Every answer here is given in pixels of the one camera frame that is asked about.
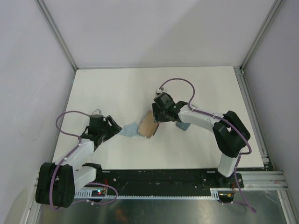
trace gray floor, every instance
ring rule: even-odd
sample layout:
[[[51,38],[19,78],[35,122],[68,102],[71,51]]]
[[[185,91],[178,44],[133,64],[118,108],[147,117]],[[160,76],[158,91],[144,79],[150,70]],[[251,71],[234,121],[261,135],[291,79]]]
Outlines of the gray floor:
[[[245,192],[253,214],[241,205],[221,206],[209,200],[117,200],[109,205],[78,203],[51,211],[43,206],[39,224],[285,224],[278,195]],[[237,192],[235,201],[241,201]]]

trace cable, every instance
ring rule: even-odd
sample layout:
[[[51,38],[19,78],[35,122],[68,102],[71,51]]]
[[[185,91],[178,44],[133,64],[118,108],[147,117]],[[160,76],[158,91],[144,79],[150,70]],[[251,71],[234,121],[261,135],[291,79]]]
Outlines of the cable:
[[[111,202],[114,202],[117,199],[117,197],[118,197],[117,190],[114,187],[110,186],[110,185],[106,185],[106,184],[102,184],[102,183],[95,183],[95,182],[88,183],[88,185],[89,184],[99,185],[99,186],[102,186],[102,187],[110,188],[110,189],[114,190],[115,197],[113,199],[111,199],[110,201],[108,201],[108,202],[94,202],[94,201],[90,201],[90,200],[79,200],[79,201],[76,201],[76,202],[74,202],[72,204],[77,204],[79,202],[91,202],[92,205],[93,204],[110,204]]]
[[[240,187],[240,185],[239,185],[239,182],[238,182],[238,179],[237,179],[237,174],[236,174],[237,166],[238,166],[238,164],[239,164],[239,162],[240,162],[241,155],[249,155],[249,154],[251,154],[251,152],[252,152],[251,146],[249,145],[248,141],[245,139],[245,137],[242,135],[242,133],[241,133],[241,132],[240,132],[240,131],[233,125],[233,124],[231,124],[228,120],[226,120],[226,119],[224,119],[224,118],[222,118],[222,117],[219,117],[219,116],[217,116],[217,115],[214,115],[214,114],[212,114],[212,113],[208,113],[208,112],[201,111],[201,110],[198,110],[198,109],[195,109],[195,108],[191,107],[191,102],[192,102],[192,100],[193,100],[193,98],[194,98],[194,96],[195,96],[195,88],[194,88],[194,85],[193,85],[190,81],[188,81],[188,80],[186,80],[186,79],[184,79],[184,78],[171,78],[171,79],[166,80],[166,81],[160,86],[159,89],[162,89],[163,86],[164,86],[166,83],[168,83],[168,82],[170,82],[170,81],[172,81],[172,80],[181,80],[181,81],[185,81],[185,82],[187,82],[187,83],[192,87],[192,89],[193,89],[193,94],[192,94],[190,100],[188,101],[188,107],[189,107],[190,110],[195,111],[195,112],[197,112],[197,113],[201,113],[201,114],[210,116],[210,117],[213,117],[213,118],[217,118],[217,119],[222,120],[223,122],[227,123],[227,124],[231,127],[231,129],[233,129],[233,130],[234,130],[234,131],[235,131],[235,132],[242,138],[242,140],[244,141],[244,143],[245,143],[246,146],[248,147],[248,150],[249,150],[248,152],[240,153],[240,154],[239,154],[237,163],[236,163],[235,168],[234,168],[234,177],[235,177],[235,181],[236,181],[237,187],[238,187],[238,189],[239,189],[239,191],[240,191],[240,194],[241,194],[243,200],[245,201],[245,203],[243,203],[243,202],[235,202],[235,203],[237,203],[237,204],[245,204],[247,207],[250,208],[250,210],[251,210],[253,213],[256,213],[256,210],[255,210],[255,209],[248,203],[248,201],[246,200],[246,197],[244,196],[244,194],[243,194],[243,192],[242,192],[242,190],[241,190],[241,187]]]
[[[71,134],[71,133],[67,133],[67,132],[64,132],[63,130],[61,130],[61,128],[58,126],[58,122],[59,122],[59,119],[62,117],[62,116],[64,116],[64,115],[66,115],[66,114],[68,114],[68,113],[80,113],[80,114],[83,114],[83,115],[85,115],[85,116],[88,116],[88,117],[90,117],[90,115],[89,114],[87,114],[87,113],[83,113],[83,112],[80,112],[80,111],[67,111],[67,112],[64,112],[64,113],[62,113],[62,114],[60,114],[58,117],[57,117],[57,119],[56,119],[56,122],[55,122],[55,125],[56,125],[56,128],[58,129],[58,131],[59,132],[61,132],[61,133],[63,133],[63,134],[66,134],[66,135],[69,135],[69,136],[74,136],[74,137],[77,137],[78,138],[78,140],[79,140],[79,143],[57,164],[57,166],[56,166],[56,168],[55,168],[55,170],[54,170],[54,172],[53,172],[53,176],[52,176],[52,178],[51,178],[51,182],[50,182],[50,193],[49,193],[49,197],[50,197],[50,207],[51,207],[51,209],[52,210],[58,210],[59,209],[59,207],[57,207],[57,208],[55,208],[54,207],[54,204],[53,204],[53,187],[54,187],[54,182],[55,182],[55,178],[56,178],[56,174],[57,174],[57,172],[58,172],[58,169],[59,169],[59,167],[61,166],[61,164],[65,161],[65,160],[67,160],[67,158],[71,155],[71,154],[73,154],[78,148],[79,148],[79,146],[81,146],[81,142],[82,142],[82,139],[81,139],[81,137],[79,136],[79,135],[76,135],[76,134]],[[118,193],[117,193],[117,190],[115,189],[115,188],[113,188],[112,186],[109,186],[109,185],[105,185],[105,184],[101,184],[101,183],[90,183],[90,184],[95,184],[95,185],[100,185],[100,186],[105,186],[105,187],[107,187],[107,188],[111,188],[112,190],[114,190],[115,192],[116,192],[116,197],[114,198],[114,199],[112,199],[111,201],[109,201],[108,203],[111,203],[111,202],[113,202],[116,198],[117,198],[117,196],[118,196]]]

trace robotic arm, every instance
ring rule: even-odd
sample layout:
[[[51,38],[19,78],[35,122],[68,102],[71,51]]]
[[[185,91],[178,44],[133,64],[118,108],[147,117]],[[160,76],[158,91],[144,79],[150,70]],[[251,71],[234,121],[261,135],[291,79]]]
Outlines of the robotic arm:
[[[50,182],[57,165],[60,164],[55,182],[53,185],[53,205],[59,207],[69,207],[73,202],[75,192],[95,179],[101,180],[101,165],[85,163],[83,161],[92,154],[98,146],[113,136],[115,136],[121,127],[119,127],[111,116],[106,118],[99,109],[90,115],[89,126],[80,136],[82,141],[77,150],[71,155],[69,153],[54,161],[45,162],[39,172],[39,178],[36,188],[36,202],[40,204],[50,204]]]
[[[186,102],[179,101],[175,103],[172,97],[166,92],[157,95],[154,101],[152,109],[156,122],[172,121],[187,123],[186,127],[194,124],[213,132],[218,148],[222,152],[218,172],[226,178],[232,175],[239,153],[245,147],[244,141],[234,130],[228,130],[228,125],[220,119],[203,113],[193,112]],[[209,113],[228,120],[242,133],[246,140],[249,140],[250,133],[235,112],[228,111],[225,114]]]

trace brown cardboard piece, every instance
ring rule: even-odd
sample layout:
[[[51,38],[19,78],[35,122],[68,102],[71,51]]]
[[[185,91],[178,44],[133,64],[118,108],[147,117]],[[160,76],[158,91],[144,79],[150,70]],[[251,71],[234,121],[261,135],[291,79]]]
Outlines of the brown cardboard piece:
[[[148,139],[154,136],[159,127],[159,123],[155,123],[154,120],[153,111],[148,111],[139,125],[138,133]]]

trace white wall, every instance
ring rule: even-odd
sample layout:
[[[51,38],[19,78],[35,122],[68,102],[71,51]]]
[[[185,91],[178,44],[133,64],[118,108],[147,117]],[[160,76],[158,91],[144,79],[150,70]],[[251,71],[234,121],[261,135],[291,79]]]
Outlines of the white wall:
[[[240,65],[274,0],[45,0],[76,65]]]
[[[0,223],[17,224],[74,71],[33,0],[1,1],[0,20]]]
[[[285,1],[245,74],[274,164],[299,209],[298,0]]]

